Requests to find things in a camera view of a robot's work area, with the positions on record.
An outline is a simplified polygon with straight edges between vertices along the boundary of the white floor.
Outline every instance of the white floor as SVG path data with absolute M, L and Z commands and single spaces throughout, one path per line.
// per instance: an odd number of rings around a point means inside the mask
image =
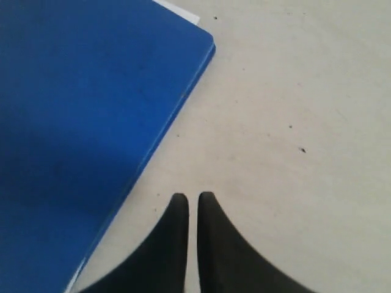
M 212 190 L 249 242 L 304 285 L 391 292 L 391 2 L 171 2 L 201 16 L 217 53 L 75 290 L 131 253 L 185 192 L 186 292 L 199 292 L 197 196 Z

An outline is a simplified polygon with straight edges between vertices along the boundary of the blue folder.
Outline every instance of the blue folder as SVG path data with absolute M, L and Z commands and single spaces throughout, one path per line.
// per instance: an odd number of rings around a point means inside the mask
M 0 1 L 0 293 L 62 293 L 215 50 L 149 0 Z

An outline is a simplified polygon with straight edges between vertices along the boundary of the blue binder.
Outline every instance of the blue binder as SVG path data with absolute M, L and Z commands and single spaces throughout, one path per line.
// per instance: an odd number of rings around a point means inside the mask
M 215 50 L 149 0 L 0 1 L 0 293 L 62 293 Z

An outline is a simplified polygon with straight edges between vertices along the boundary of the floor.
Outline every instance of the floor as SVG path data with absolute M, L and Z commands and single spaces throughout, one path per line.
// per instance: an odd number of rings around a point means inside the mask
M 174 192 L 216 193 L 264 256 L 320 293 L 391 292 L 391 2 L 172 0 L 217 53 L 76 282 L 128 256 Z

